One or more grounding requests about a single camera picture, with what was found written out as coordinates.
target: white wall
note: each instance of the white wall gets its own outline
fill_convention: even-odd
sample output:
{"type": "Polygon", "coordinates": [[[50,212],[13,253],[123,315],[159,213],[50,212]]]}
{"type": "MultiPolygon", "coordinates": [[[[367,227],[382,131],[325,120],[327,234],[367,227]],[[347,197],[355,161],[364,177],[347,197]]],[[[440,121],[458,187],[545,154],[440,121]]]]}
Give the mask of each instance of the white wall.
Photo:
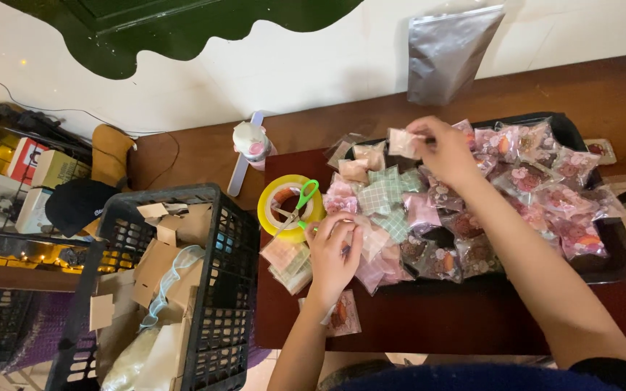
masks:
{"type": "MultiPolygon", "coordinates": [[[[57,30],[0,3],[0,81],[22,103],[84,109],[132,132],[363,100],[406,90],[407,19],[441,3],[365,0],[312,33],[258,21],[243,40],[211,38],[190,61],[142,51],[135,75],[119,81],[92,74],[57,30]]],[[[626,0],[510,0],[507,8],[478,77],[626,55],[626,0]]],[[[0,101],[8,101],[1,86],[0,101]]],[[[50,114],[82,136],[99,123],[80,112],[50,114]]]]}

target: yellow tape roll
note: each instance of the yellow tape roll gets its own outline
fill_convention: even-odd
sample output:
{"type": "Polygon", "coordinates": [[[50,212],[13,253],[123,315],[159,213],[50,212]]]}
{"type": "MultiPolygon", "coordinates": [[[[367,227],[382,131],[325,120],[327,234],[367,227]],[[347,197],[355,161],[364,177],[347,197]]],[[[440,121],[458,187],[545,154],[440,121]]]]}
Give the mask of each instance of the yellow tape roll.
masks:
{"type": "MultiPolygon", "coordinates": [[[[272,181],[262,192],[257,202],[257,218],[260,221],[260,225],[269,235],[277,233],[283,224],[275,217],[275,214],[278,213],[272,207],[280,207],[282,202],[290,197],[296,197],[298,200],[301,187],[305,182],[308,182],[308,178],[303,175],[285,175],[272,181]]],[[[301,220],[306,223],[313,223],[322,220],[323,217],[325,217],[323,197],[320,195],[320,191],[316,191],[306,204],[301,220]]],[[[283,230],[277,237],[291,243],[305,241],[303,229],[298,224],[291,224],[288,229],[283,230]]]]}

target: black cap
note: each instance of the black cap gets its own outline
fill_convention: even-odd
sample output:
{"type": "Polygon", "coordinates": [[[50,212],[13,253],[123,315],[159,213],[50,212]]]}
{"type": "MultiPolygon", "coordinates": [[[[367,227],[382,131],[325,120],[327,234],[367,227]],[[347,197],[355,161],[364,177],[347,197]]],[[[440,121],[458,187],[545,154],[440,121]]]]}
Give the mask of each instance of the black cap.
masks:
{"type": "Polygon", "coordinates": [[[58,185],[45,204],[45,215],[66,237],[72,237],[99,218],[105,202],[120,190],[103,182],[79,178],[58,185]]]}

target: green painted wall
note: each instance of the green painted wall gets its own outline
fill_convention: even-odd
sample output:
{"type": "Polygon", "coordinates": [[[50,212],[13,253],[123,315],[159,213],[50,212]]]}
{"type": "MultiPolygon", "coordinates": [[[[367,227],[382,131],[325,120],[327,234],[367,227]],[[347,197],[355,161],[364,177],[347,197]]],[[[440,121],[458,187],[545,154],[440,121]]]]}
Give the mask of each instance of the green painted wall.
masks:
{"type": "Polygon", "coordinates": [[[126,79],[136,54],[151,50],[190,60],[210,37],[245,38],[256,20],[285,29],[323,29],[362,0],[1,0],[57,29],[93,73],[126,79]]]}

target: resealable foil bag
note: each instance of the resealable foil bag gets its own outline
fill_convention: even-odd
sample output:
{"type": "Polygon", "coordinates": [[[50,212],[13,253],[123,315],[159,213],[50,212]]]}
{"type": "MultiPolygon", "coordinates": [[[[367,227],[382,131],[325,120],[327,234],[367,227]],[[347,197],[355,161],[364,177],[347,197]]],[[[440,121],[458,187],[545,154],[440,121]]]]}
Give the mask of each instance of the resealable foil bag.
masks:
{"type": "Polygon", "coordinates": [[[445,105],[468,88],[503,18],[503,4],[411,18],[407,100],[445,105]]]}

